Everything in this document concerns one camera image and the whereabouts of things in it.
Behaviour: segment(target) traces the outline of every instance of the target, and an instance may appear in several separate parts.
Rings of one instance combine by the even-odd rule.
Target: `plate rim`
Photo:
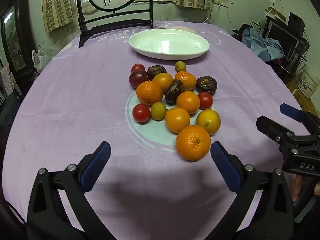
[[[188,54],[177,54],[177,53],[166,53],[166,52],[157,52],[157,51],[149,51],[149,50],[145,50],[145,49],[140,49],[136,46],[134,46],[132,43],[131,43],[131,38],[134,37],[135,35],[137,34],[140,34],[142,32],[146,32],[146,31],[158,31],[158,30],[172,30],[172,31],[175,31],[175,32],[183,32],[183,33],[189,33],[189,34],[192,34],[192,35],[196,35],[198,37],[200,37],[202,40],[204,40],[207,44],[207,49],[204,50],[204,51],[201,51],[201,52],[197,52],[197,53],[188,53]],[[195,34],[195,33],[192,33],[192,32],[187,32],[187,31],[184,31],[184,30],[176,30],[176,29],[167,29],[167,28],[158,28],[158,29],[150,29],[150,30],[143,30],[142,32],[138,32],[138,33],[135,33],[134,35],[132,35],[130,38],[129,38],[129,44],[130,46],[134,49],[134,50],[140,50],[140,51],[144,51],[144,52],[147,52],[147,53],[153,53],[153,54],[159,54],[159,55],[169,55],[169,56],[188,56],[188,55],[197,55],[197,54],[204,54],[206,53],[209,48],[210,48],[210,43],[202,36],[198,35],[198,34]]]

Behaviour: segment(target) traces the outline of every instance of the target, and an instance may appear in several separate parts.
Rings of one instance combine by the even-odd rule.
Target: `black speaker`
[[[291,12],[288,21],[288,27],[293,29],[295,32],[299,33],[300,36],[302,36],[305,24],[299,16],[296,16]]]

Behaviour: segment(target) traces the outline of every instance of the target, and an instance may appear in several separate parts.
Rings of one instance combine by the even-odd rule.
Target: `blue fabric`
[[[264,62],[284,57],[284,52],[279,41],[271,38],[263,39],[256,29],[246,28],[242,34],[242,43]]]

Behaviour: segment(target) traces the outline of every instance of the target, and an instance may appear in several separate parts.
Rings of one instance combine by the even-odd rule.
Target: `human thumb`
[[[320,182],[317,183],[314,192],[316,196],[320,197]]]

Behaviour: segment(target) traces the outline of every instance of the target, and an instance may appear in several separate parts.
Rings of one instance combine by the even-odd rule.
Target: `orange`
[[[176,103],[188,114],[194,114],[200,107],[200,98],[194,92],[185,91],[178,95]]]
[[[165,124],[171,132],[178,133],[190,124],[190,115],[183,108],[171,108],[165,115]]]
[[[190,91],[193,90],[197,85],[197,79],[191,73],[185,71],[179,71],[174,79],[179,79],[183,83],[183,90]]]
[[[196,124],[202,126],[211,135],[219,130],[221,119],[216,111],[206,109],[198,114]]]
[[[176,138],[177,152],[186,160],[198,161],[210,150],[209,133],[199,125],[185,127]]]
[[[166,92],[173,83],[173,77],[168,73],[159,73],[152,81],[158,83],[162,88],[162,91]]]
[[[159,84],[153,81],[145,81],[137,87],[137,98],[141,103],[152,106],[156,102],[160,102],[163,92]]]

